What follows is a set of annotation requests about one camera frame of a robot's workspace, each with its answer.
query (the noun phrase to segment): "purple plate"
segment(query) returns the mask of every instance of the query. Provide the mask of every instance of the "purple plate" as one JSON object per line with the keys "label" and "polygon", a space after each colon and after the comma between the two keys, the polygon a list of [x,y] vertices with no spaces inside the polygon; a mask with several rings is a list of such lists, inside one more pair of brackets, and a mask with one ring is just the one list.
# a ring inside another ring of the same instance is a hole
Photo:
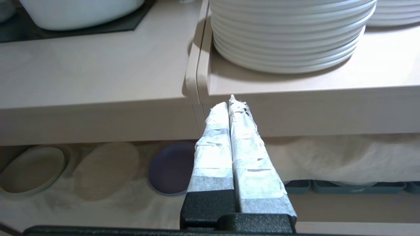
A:
{"label": "purple plate", "polygon": [[194,142],[179,142],[161,149],[149,165],[150,187],[163,195],[184,194],[194,167],[194,153]]}

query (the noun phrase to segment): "dark tray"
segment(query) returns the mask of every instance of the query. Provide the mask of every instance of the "dark tray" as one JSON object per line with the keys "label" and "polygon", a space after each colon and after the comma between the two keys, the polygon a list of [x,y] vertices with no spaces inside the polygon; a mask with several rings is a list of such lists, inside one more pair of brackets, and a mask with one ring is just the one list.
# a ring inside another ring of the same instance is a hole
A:
{"label": "dark tray", "polygon": [[311,188],[310,180],[293,180],[287,183],[285,186],[288,194],[305,194],[309,192]]}
{"label": "dark tray", "polygon": [[407,182],[405,191],[412,194],[420,194],[420,181]]}
{"label": "dark tray", "polygon": [[312,181],[312,190],[319,194],[397,194],[406,186],[405,182],[380,182],[371,187],[342,187],[328,181]]}

